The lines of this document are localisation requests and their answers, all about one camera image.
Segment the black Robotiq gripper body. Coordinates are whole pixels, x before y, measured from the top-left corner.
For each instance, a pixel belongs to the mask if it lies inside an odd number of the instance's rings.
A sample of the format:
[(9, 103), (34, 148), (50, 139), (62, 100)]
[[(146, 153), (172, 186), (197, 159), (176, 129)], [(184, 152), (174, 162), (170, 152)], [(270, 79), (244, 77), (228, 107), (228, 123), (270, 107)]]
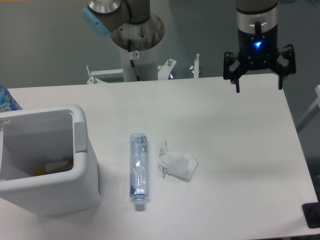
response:
[(263, 32), (260, 36), (237, 31), (239, 40), (238, 61), (242, 70), (273, 69), (278, 59), (278, 29)]

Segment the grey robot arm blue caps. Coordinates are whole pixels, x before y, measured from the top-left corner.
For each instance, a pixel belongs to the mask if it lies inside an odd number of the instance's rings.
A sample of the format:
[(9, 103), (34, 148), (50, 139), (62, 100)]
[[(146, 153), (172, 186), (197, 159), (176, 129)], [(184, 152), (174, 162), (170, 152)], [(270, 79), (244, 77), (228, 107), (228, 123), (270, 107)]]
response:
[[(235, 3), (239, 52), (225, 52), (223, 78), (236, 87), (248, 71), (269, 69), (284, 77), (296, 72), (291, 44), (278, 49), (278, 2), (238, 0)], [(110, 36), (121, 49), (122, 70), (127, 82), (157, 80), (156, 61), (148, 58), (165, 35), (163, 21), (150, 10), (148, 0), (90, 0), (82, 14), (99, 36)]]

